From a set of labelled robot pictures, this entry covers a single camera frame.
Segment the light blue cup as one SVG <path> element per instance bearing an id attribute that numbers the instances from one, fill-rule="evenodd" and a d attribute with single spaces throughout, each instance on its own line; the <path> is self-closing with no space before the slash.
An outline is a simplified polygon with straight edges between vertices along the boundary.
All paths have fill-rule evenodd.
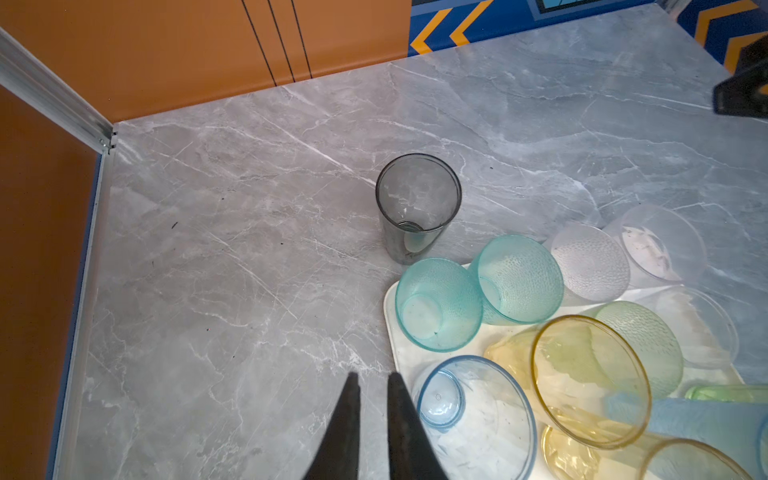
<path id="1" fill-rule="evenodd" d="M 628 423 L 637 413 L 628 396 L 619 395 L 604 403 L 611 420 Z M 653 402 L 647 434 L 684 438 L 707 444 L 733 459 L 753 479 L 767 479 L 767 404 L 726 403 L 666 398 Z M 684 473 L 684 464 L 696 459 L 695 452 L 677 456 L 672 452 L 649 465 L 650 479 L 715 479 L 694 467 Z"/>
<path id="2" fill-rule="evenodd" d="M 519 383 L 475 355 L 434 362 L 411 397 L 431 447 L 450 479 L 527 479 L 535 464 L 537 427 Z"/>

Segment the clear faceted cup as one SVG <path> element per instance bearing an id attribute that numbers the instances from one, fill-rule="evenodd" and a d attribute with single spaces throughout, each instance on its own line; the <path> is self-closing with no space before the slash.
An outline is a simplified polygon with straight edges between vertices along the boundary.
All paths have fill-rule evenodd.
<path id="1" fill-rule="evenodd" d="M 704 242 L 685 218 L 666 208 L 641 204 L 603 228 L 625 254 L 632 288 L 692 284 L 708 258 Z"/>

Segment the light green cup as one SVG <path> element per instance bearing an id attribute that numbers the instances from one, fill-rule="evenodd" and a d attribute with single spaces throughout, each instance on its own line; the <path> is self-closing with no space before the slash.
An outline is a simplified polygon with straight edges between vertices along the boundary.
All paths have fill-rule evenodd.
<path id="1" fill-rule="evenodd" d="M 614 301 L 581 312 L 622 336 L 642 362 L 654 400 L 668 397 L 684 373 L 680 344 L 669 326 L 652 310 L 630 301 Z"/>

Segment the green tinted cup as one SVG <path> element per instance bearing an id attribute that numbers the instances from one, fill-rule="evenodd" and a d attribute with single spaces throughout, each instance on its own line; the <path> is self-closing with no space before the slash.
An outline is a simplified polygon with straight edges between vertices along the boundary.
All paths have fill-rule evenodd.
<path id="1" fill-rule="evenodd" d="M 695 401 L 716 401 L 726 403 L 767 403 L 766 385 L 703 385 L 693 386 L 685 398 Z"/>

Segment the yellow-brown tinted cup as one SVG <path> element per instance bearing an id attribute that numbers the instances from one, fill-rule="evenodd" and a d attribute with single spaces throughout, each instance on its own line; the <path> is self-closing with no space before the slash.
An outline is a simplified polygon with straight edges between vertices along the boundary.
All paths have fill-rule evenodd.
<path id="1" fill-rule="evenodd" d="M 552 427 L 544 429 L 541 452 L 557 479 L 749 479 L 721 451 L 696 440 L 645 434 L 615 450 L 584 445 Z"/>

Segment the teal textured cup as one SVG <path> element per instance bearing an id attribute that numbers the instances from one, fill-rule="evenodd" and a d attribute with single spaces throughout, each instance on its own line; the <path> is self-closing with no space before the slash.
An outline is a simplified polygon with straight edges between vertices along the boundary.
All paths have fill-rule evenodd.
<path id="1" fill-rule="evenodd" d="M 453 352 L 477 335 L 483 295 L 462 265 L 427 258 L 408 267 L 398 282 L 395 312 L 401 331 L 412 343 L 432 352 Z"/>
<path id="2" fill-rule="evenodd" d="M 561 307 L 565 290 L 561 269 L 550 251 L 529 237 L 491 240 L 468 271 L 481 289 L 485 324 L 536 324 Z"/>

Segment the yellow tinted cup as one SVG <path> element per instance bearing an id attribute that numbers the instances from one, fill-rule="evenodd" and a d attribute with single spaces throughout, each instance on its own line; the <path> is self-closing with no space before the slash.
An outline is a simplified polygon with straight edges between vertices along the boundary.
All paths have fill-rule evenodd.
<path id="1" fill-rule="evenodd" d="M 652 395 L 638 355 L 615 330 L 565 315 L 489 345 L 483 357 L 521 386 L 536 418 L 572 439 L 613 450 L 637 440 Z"/>

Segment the grey smoked cup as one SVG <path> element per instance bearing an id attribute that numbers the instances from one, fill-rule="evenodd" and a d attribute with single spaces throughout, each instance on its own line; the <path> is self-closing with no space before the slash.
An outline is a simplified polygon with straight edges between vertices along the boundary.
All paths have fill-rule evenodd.
<path id="1" fill-rule="evenodd" d="M 458 214 L 462 196 L 457 174 L 436 156 L 408 153 L 387 163 L 375 200 L 390 257 L 401 265 L 426 257 Z"/>

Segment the clear textured cup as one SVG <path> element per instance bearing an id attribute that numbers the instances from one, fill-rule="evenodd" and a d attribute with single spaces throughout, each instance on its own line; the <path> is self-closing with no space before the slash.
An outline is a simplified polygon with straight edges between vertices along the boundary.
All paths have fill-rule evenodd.
<path id="1" fill-rule="evenodd" d="M 564 281 L 563 306 L 611 302 L 630 282 L 630 267 L 622 247 L 604 231 L 570 223 L 543 246 L 556 260 Z"/>

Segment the cream rectangular tray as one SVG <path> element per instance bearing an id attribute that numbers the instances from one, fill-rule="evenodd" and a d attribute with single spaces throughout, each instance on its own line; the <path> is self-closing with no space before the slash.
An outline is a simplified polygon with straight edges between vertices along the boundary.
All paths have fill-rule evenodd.
<path id="1" fill-rule="evenodd" d="M 645 303 L 649 308 L 646 301 L 647 297 L 658 291 L 675 286 L 683 285 L 629 289 L 619 299 L 638 304 Z M 383 299 L 383 311 L 395 369 L 401 373 L 409 389 L 415 388 L 416 381 L 426 372 L 428 367 L 434 367 L 439 362 L 455 356 L 479 356 L 492 343 L 507 335 L 518 333 L 525 329 L 524 325 L 497 326 L 483 324 L 474 339 L 459 350 L 446 353 L 428 351 L 412 343 L 401 331 L 395 312 L 396 288 L 397 284 L 394 283 L 386 291 Z M 708 370 L 688 367 L 684 363 L 682 381 L 677 390 L 670 394 L 670 396 L 673 398 L 682 397 L 693 386 L 742 385 L 743 383 L 743 378 L 733 364 L 725 369 Z"/>

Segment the teal textured cup front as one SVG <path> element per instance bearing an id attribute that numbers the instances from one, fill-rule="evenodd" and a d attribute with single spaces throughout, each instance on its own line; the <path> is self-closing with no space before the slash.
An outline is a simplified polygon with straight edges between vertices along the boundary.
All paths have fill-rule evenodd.
<path id="1" fill-rule="evenodd" d="M 491 240 L 468 271 L 481 289 L 485 324 L 536 324 L 561 307 L 565 290 L 561 269 L 550 251 L 529 237 Z"/>

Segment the left aluminium corner post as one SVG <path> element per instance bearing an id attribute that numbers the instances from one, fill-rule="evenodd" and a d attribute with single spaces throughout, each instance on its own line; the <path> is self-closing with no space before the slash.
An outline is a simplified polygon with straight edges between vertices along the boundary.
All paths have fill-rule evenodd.
<path id="1" fill-rule="evenodd" d="M 5 29 L 1 86 L 93 150 L 115 148 L 113 124 Z"/>

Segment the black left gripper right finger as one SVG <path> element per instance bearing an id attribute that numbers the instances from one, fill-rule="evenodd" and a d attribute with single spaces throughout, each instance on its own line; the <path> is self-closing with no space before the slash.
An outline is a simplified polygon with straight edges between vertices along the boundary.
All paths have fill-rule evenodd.
<path id="1" fill-rule="evenodd" d="M 391 479 L 447 479 L 399 372 L 388 377 L 387 425 Z"/>

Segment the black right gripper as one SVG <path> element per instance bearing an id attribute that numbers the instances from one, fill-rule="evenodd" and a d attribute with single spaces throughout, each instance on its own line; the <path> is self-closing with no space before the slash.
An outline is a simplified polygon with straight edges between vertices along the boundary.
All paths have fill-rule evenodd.
<path id="1" fill-rule="evenodd" d="M 767 36 L 745 45 L 733 75 L 713 89 L 718 115 L 767 118 Z"/>

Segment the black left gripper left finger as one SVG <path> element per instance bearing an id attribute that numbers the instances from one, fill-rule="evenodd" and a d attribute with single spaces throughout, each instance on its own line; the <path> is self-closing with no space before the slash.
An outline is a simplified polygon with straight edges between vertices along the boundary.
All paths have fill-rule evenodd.
<path id="1" fill-rule="evenodd" d="M 360 417 L 359 378 L 350 372 L 304 479 L 358 478 Z"/>

